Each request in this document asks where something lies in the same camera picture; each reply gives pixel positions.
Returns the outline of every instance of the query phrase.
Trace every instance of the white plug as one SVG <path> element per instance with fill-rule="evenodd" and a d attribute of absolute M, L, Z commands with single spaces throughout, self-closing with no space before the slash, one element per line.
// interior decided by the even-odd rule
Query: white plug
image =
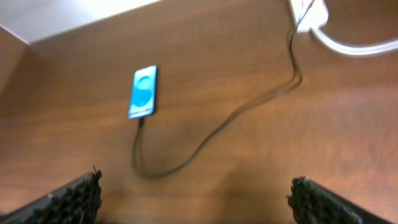
<path fill-rule="evenodd" d="M 297 23 L 304 15 L 308 7 L 310 9 L 307 15 L 303 18 L 302 22 L 297 28 L 297 32 L 308 32 L 311 28 L 317 28 L 325 25 L 328 22 L 329 12 L 324 0 L 289 0 L 290 9 L 294 18 L 294 23 Z"/>

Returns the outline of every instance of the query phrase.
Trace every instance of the white cable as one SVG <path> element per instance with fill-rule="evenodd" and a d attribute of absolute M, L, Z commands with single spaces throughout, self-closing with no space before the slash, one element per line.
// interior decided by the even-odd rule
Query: white cable
<path fill-rule="evenodd" d="M 398 39 L 375 45 L 355 46 L 355 45 L 346 45 L 339 43 L 328 37 L 317 27 L 313 27 L 312 32 L 327 47 L 345 55 L 367 56 L 367 55 L 390 52 L 392 50 L 398 50 Z"/>

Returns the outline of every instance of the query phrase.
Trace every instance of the thin black wire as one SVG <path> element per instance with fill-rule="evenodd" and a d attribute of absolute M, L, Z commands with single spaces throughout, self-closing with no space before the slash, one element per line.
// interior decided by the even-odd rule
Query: thin black wire
<path fill-rule="evenodd" d="M 138 124 L 138 129 L 137 129 L 137 133 L 136 133 L 136 137 L 134 139 L 134 144 L 133 144 L 133 148 L 132 148 L 132 163 L 133 163 L 133 168 L 135 168 L 135 170 L 137 171 L 137 173 L 144 178 L 147 179 L 156 179 L 156 178 L 161 178 L 161 177 L 166 177 L 170 174 L 173 174 L 177 171 L 179 171 L 180 169 L 184 168 L 185 166 L 187 166 L 189 163 L 191 163 L 198 155 L 199 153 L 205 148 L 205 146 L 213 139 L 215 138 L 220 132 L 222 132 L 222 130 L 224 130 L 224 128 L 226 128 L 232 121 L 234 121 L 239 115 L 243 114 L 244 112 L 246 112 L 247 110 L 250 110 L 256 106 L 259 106 L 263 103 L 267 103 L 271 100 L 274 100 L 276 98 L 279 98 L 281 96 L 286 95 L 287 93 L 295 90 L 296 88 L 298 88 L 301 83 L 303 82 L 303 75 L 299 69 L 299 65 L 296 62 L 296 59 L 294 57 L 293 54 L 293 49 L 292 49 L 292 44 L 293 44 L 293 38 L 295 36 L 295 34 L 297 33 L 297 27 L 300 25 L 300 23 L 302 22 L 303 18 L 307 15 L 308 10 L 311 8 L 313 2 L 315 0 L 312 0 L 312 2 L 310 3 L 310 5 L 307 7 L 304 15 L 298 20 L 297 26 L 295 27 L 295 29 L 292 31 L 292 33 L 290 34 L 289 37 L 289 54 L 290 54 L 290 59 L 292 61 L 292 66 L 293 66 L 293 75 L 292 78 L 286 82 L 285 84 L 265 92 L 264 94 L 248 101 L 247 103 L 244 103 L 243 105 L 241 105 L 240 107 L 238 107 L 236 110 L 234 110 L 231 115 L 224 120 L 224 122 L 222 122 L 211 134 L 208 135 L 207 138 L 205 138 L 205 140 L 203 140 L 200 145 L 198 146 L 198 148 L 196 149 L 196 151 L 191 155 L 191 157 L 189 157 L 185 162 L 183 162 L 182 164 L 180 164 L 179 166 L 170 169 L 168 171 L 162 172 L 162 173 L 158 173 L 158 174 L 150 174 L 150 173 L 146 173 L 144 171 L 144 169 L 142 169 L 139 166 L 139 162 L 138 162 L 138 156 L 137 156 L 137 147 L 138 144 L 141 143 L 142 140 L 142 133 L 144 130 L 144 118 L 140 118 L 139 120 L 139 124 Z"/>

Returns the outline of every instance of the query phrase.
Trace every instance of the blue device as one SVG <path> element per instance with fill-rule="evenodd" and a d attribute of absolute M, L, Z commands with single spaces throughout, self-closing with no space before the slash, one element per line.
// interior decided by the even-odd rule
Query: blue device
<path fill-rule="evenodd" d="M 129 119 L 149 116 L 155 112 L 157 66 L 140 69 L 132 81 Z"/>

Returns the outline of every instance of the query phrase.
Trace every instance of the power strip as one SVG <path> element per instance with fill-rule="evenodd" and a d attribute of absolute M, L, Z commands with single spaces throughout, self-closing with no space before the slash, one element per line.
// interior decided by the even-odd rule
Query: power strip
<path fill-rule="evenodd" d="M 324 0 L 290 0 L 289 2 L 296 26 L 304 12 L 308 7 L 310 8 L 298 25 L 297 32 L 308 32 L 311 28 L 321 27 L 328 22 L 329 12 Z"/>

